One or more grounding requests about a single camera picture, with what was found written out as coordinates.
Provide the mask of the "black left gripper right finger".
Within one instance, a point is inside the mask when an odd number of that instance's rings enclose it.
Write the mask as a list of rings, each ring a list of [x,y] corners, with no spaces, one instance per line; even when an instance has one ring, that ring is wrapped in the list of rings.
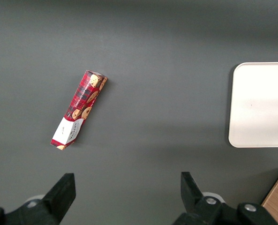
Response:
[[[181,198],[186,212],[175,225],[277,225],[274,217],[261,205],[239,203],[232,208],[214,196],[205,196],[189,172],[180,177]]]

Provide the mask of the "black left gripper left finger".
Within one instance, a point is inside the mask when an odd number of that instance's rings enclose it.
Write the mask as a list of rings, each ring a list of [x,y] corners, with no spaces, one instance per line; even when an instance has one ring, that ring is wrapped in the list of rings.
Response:
[[[7,225],[59,225],[76,197],[75,175],[64,174],[41,199],[31,199],[6,215]]]

